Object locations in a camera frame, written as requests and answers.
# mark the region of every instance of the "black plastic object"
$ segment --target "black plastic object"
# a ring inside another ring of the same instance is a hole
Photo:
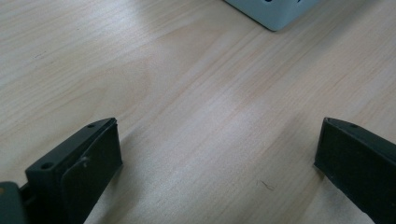
[[[375,223],[396,223],[396,145],[326,118],[315,165]]]
[[[0,224],[83,223],[121,165],[117,121],[96,121],[31,165],[21,189],[0,183]]]

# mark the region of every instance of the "wood grain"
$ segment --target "wood grain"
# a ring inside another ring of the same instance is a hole
[[[373,223],[313,167],[324,117],[396,142],[396,1],[273,33],[223,1],[1,1],[0,179],[87,123],[124,166],[87,223]]]

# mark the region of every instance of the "small hole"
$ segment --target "small hole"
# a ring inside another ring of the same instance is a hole
[[[41,165],[41,169],[42,170],[48,170],[49,168],[51,168],[53,166],[52,162],[46,162],[43,165]]]

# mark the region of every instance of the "dark gray plastic part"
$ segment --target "dark gray plastic part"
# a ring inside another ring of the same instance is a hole
[[[39,223],[81,224],[122,165],[115,119],[73,134],[26,170],[44,216]]]
[[[15,183],[0,183],[0,224],[28,224],[20,189]]]
[[[315,165],[375,223],[396,223],[396,145],[326,118]]]

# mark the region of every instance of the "table surface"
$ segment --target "table surface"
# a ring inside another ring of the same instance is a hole
[[[122,170],[86,223],[373,223],[314,168],[321,122],[396,142],[396,1],[270,32],[224,1],[2,1],[0,179],[84,125]]]

